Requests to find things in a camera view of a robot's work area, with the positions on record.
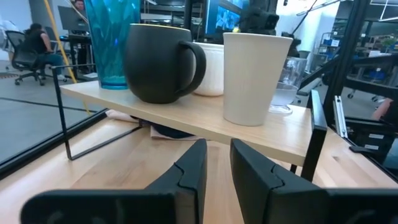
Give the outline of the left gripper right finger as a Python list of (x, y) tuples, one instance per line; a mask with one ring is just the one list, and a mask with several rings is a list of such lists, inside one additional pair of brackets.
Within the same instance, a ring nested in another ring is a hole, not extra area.
[(326, 224), (327, 193), (232, 139), (233, 183), (245, 224)]

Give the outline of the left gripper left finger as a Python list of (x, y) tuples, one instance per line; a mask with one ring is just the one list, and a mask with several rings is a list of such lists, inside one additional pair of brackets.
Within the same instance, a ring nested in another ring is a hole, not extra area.
[(156, 215), (167, 215), (160, 224), (203, 224), (207, 180), (207, 143), (199, 139), (146, 189), (168, 202), (155, 206)]

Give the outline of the black mug with yellow inside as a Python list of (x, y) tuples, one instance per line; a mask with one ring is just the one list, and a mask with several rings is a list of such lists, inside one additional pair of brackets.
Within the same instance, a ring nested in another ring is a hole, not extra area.
[(173, 103), (200, 86), (206, 55), (188, 29), (131, 24), (123, 70), (129, 89), (140, 100)]

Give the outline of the clear plastic measuring cup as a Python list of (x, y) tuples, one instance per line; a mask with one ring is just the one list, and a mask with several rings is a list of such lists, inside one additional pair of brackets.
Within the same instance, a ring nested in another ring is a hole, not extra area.
[(280, 74), (274, 96), (269, 107), (270, 113), (291, 114), (288, 107), (297, 96), (301, 85), (307, 60), (305, 58), (287, 57)]

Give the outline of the pale pink cloth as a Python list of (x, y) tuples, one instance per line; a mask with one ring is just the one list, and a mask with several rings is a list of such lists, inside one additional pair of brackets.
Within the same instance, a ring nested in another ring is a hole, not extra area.
[[(120, 111), (108, 110), (106, 112), (106, 115), (107, 115), (107, 117), (109, 117), (111, 119), (117, 119), (117, 120), (121, 120), (121, 121), (127, 121), (127, 122), (131, 122), (131, 123), (136, 123), (136, 122), (132, 121), (132, 118), (131, 118), (130, 115), (128, 115), (126, 113), (122, 113)], [(176, 140), (176, 141), (196, 141), (196, 140)]]

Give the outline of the navy blue cloth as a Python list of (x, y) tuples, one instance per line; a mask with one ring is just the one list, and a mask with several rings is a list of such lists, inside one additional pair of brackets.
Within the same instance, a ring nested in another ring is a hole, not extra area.
[(173, 140), (197, 140), (196, 135), (186, 133), (174, 128), (163, 126), (161, 124), (156, 124), (150, 121), (146, 121), (134, 116), (131, 116), (132, 121), (139, 123), (140, 125), (146, 124), (150, 127), (150, 136), (152, 138), (162, 138), (162, 139), (173, 139)]

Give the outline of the black office chair base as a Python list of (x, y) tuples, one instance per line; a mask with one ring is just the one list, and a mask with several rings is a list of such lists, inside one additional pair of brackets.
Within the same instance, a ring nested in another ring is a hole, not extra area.
[(25, 34), (13, 30), (7, 30), (5, 33), (8, 41), (14, 49), (14, 56), (11, 60), (12, 67), (20, 71), (30, 71), (30, 73), (20, 75), (15, 79), (14, 84), (20, 85), (24, 78), (34, 77), (35, 81), (37, 81), (40, 86), (44, 86), (45, 83), (40, 77), (45, 75), (44, 63), (39, 59), (36, 52), (21, 50), (21, 44), (25, 41)]

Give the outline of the dark computer monitor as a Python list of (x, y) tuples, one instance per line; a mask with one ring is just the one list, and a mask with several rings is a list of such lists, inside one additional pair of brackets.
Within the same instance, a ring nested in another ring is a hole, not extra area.
[(89, 31), (89, 25), (83, 19), (83, 16), (86, 16), (85, 11), (79, 11), (79, 13), (77, 13), (74, 8), (65, 6), (59, 6), (58, 11), (63, 29), (84, 32)]

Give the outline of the teal plastic tumbler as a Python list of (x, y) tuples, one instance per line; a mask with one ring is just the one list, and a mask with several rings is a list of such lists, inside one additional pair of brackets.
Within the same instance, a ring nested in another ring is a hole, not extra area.
[(140, 22), (141, 0), (85, 0), (101, 88), (126, 90), (123, 56), (129, 27)]

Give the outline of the black background desk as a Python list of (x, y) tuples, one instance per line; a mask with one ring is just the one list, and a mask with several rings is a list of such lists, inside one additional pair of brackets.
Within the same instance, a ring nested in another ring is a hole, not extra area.
[(63, 44), (69, 44), (69, 58), (73, 65), (72, 71), (76, 76), (83, 76), (82, 80), (94, 78), (96, 72), (93, 59), (91, 37), (89, 35), (68, 34), (60, 36)]

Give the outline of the large blue display screen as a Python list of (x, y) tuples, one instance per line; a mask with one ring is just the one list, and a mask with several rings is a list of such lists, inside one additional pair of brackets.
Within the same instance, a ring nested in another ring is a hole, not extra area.
[(242, 10), (250, 0), (206, 0), (204, 17), (205, 37), (215, 37), (218, 33), (232, 31), (238, 24)]

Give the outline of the white plastic strip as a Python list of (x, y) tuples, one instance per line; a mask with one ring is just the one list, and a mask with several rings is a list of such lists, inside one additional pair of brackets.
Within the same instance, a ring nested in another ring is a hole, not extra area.
[(333, 111), (335, 117), (335, 128), (338, 135), (342, 138), (348, 137), (345, 114), (343, 110), (343, 104), (341, 100), (341, 96), (334, 96), (333, 100)]

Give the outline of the cream tapered cup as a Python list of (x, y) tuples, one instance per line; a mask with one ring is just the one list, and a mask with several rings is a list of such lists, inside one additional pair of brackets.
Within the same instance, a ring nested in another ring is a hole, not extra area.
[(261, 126), (293, 38), (235, 32), (223, 38), (223, 117), (241, 126)]

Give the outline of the wooden shelf with black frame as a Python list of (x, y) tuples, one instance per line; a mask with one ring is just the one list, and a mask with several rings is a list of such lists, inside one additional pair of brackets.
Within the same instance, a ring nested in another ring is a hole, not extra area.
[(105, 90), (97, 82), (61, 86), (54, 83), (57, 100), (62, 94), (96, 103), (151, 123), (168, 126), (223, 144), (238, 138), (267, 157), (302, 167), (301, 176), (313, 180), (326, 138), (327, 125), (316, 90), (309, 94), (307, 107), (294, 106), (287, 116), (269, 113), (262, 126), (247, 127), (223, 118), (223, 99), (196, 95), (185, 96), (175, 103), (144, 103), (129, 90)]

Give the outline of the white mug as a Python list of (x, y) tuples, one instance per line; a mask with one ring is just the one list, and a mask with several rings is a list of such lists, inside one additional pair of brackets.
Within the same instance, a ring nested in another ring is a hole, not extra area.
[(197, 42), (206, 55), (206, 72), (194, 91), (201, 96), (221, 96), (224, 92), (224, 45)]

